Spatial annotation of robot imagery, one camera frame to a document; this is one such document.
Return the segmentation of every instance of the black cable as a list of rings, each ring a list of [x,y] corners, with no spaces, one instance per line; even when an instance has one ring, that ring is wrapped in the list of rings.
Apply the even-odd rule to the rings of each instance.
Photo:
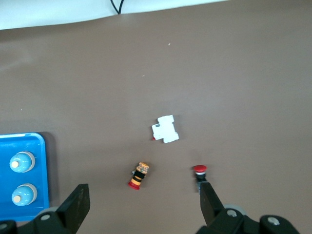
[[[116,8],[116,6],[115,6],[113,0],[111,0],[111,4],[113,5],[115,11],[116,11],[117,14],[119,14],[119,15],[121,14],[121,9],[122,9],[122,5],[123,5],[123,1],[124,1],[124,0],[121,0],[120,5],[119,5],[119,10],[117,10],[117,8]]]

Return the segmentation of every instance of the silver bolt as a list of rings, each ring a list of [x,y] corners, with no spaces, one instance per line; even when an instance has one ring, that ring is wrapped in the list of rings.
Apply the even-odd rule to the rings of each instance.
[[[228,216],[237,217],[237,213],[234,210],[228,210],[226,213]]]
[[[274,217],[268,217],[268,222],[275,225],[275,226],[278,226],[279,225],[279,221],[277,218],[274,218]]]
[[[6,229],[8,225],[6,223],[0,224],[0,230]]]
[[[45,220],[47,220],[47,219],[49,219],[51,216],[49,215],[49,214],[45,214],[45,215],[43,215],[40,219],[42,220],[42,221],[45,221]]]

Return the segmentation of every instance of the brown table surface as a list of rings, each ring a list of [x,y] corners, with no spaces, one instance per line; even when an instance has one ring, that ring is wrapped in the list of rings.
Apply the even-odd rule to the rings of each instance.
[[[0,80],[0,133],[46,138],[51,206],[89,183],[78,233],[195,233],[197,164],[223,203],[312,229],[310,0],[0,31]],[[164,115],[179,141],[151,141]],[[151,169],[135,191],[139,161]]]

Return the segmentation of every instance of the blue tray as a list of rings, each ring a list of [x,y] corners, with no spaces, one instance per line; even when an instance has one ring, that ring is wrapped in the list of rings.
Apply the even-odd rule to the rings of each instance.
[[[16,153],[29,151],[35,157],[35,166],[25,173],[13,172],[10,159]],[[44,139],[38,133],[0,135],[0,220],[28,221],[49,207],[48,178]],[[33,184],[37,199],[27,206],[12,202],[12,192],[25,183]]]

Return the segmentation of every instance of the red cap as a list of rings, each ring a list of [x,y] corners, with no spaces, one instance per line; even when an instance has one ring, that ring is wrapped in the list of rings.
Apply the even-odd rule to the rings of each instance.
[[[205,172],[206,170],[207,170],[207,167],[205,165],[194,166],[194,171],[196,171],[198,173]]]
[[[128,183],[128,185],[129,185],[130,188],[133,188],[135,190],[139,190],[140,189],[140,186],[132,183],[131,181]]]

